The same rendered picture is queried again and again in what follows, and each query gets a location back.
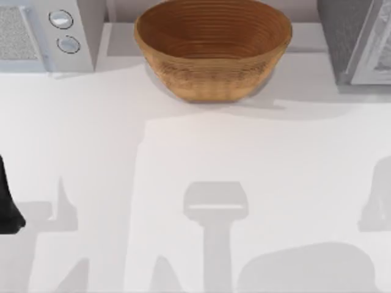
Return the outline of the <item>brown woven basket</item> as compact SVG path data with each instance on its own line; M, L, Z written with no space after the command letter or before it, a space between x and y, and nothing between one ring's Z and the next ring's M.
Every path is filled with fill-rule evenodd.
M233 102L270 77L293 36L290 19L259 0L164 0L134 23L156 77L187 102Z

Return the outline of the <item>pale microwave oven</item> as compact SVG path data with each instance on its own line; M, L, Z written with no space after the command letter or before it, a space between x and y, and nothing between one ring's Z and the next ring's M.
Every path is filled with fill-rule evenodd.
M106 0L0 0L0 73L90 73L98 59ZM66 10L74 20L62 30L48 14ZM58 38L70 35L81 49L62 52Z

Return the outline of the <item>round microwave knob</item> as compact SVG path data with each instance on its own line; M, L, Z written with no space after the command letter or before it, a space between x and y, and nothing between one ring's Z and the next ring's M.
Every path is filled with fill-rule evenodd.
M66 30L72 27L74 20L66 10L52 11L48 14L49 22L57 29Z
M58 38L56 44L57 47L66 54L76 54L81 49L80 42L70 35Z

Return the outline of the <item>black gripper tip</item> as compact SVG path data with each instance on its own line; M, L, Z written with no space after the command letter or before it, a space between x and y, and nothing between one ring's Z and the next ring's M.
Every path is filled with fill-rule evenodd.
M26 220L10 193L4 161L0 155L0 235L17 234Z

